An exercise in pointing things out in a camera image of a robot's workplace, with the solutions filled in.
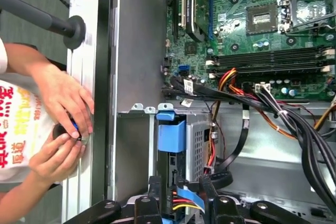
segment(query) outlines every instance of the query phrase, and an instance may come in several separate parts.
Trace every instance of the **blue sata port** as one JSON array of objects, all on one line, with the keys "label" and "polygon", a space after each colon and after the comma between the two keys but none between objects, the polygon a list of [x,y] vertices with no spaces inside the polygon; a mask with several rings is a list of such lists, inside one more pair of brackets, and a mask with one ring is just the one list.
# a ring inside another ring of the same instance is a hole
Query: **blue sata port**
[{"label": "blue sata port", "polygon": [[189,71],[190,70],[190,66],[189,65],[179,65],[178,67],[178,71]]}]

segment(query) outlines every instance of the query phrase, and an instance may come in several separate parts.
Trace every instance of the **cpu socket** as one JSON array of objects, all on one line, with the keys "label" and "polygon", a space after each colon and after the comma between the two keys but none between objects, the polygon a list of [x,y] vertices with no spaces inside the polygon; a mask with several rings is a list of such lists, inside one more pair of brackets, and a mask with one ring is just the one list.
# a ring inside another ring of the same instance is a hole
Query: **cpu socket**
[{"label": "cpu socket", "polygon": [[254,6],[246,9],[246,33],[271,33],[278,28],[278,6]]}]

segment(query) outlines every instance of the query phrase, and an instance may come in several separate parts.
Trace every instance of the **gray floor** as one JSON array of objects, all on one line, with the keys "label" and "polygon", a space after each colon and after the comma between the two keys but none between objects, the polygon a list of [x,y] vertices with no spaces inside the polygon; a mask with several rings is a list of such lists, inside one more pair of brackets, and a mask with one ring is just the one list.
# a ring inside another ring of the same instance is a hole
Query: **gray floor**
[{"label": "gray floor", "polygon": [[[59,0],[23,0],[61,19],[68,17],[68,10]],[[0,17],[0,36],[6,42],[23,42],[35,45],[48,58],[66,63],[66,48],[62,37],[44,31],[11,14],[3,12]],[[14,185],[0,185],[0,191],[7,191]],[[61,187],[48,192],[43,200],[25,218],[28,224],[47,224],[60,217]]]}]

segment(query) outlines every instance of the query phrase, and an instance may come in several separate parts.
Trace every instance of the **hand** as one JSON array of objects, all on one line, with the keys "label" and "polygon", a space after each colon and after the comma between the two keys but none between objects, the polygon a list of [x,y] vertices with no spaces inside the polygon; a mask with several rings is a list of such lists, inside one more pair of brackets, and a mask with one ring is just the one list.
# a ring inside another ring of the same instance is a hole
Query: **hand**
[{"label": "hand", "polygon": [[29,161],[30,169],[40,178],[40,182],[53,184],[66,179],[77,167],[85,145],[63,134],[53,140],[52,134],[41,150]]},{"label": "hand", "polygon": [[35,74],[34,80],[50,116],[55,118],[73,137],[79,133],[68,116],[69,112],[79,127],[82,136],[92,133],[92,123],[86,105],[93,114],[95,106],[92,95],[73,77],[54,65],[46,66]]}]

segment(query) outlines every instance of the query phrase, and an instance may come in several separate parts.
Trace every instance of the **chip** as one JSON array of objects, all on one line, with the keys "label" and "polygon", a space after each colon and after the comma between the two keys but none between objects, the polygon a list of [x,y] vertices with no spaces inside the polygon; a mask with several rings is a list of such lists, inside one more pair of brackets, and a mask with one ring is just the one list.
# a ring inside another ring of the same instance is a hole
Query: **chip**
[{"label": "chip", "polygon": [[246,9],[246,33],[271,33],[278,28],[278,6],[254,6]]},{"label": "chip", "polygon": [[186,42],[184,44],[184,54],[185,55],[197,54],[197,43],[196,42]]}]

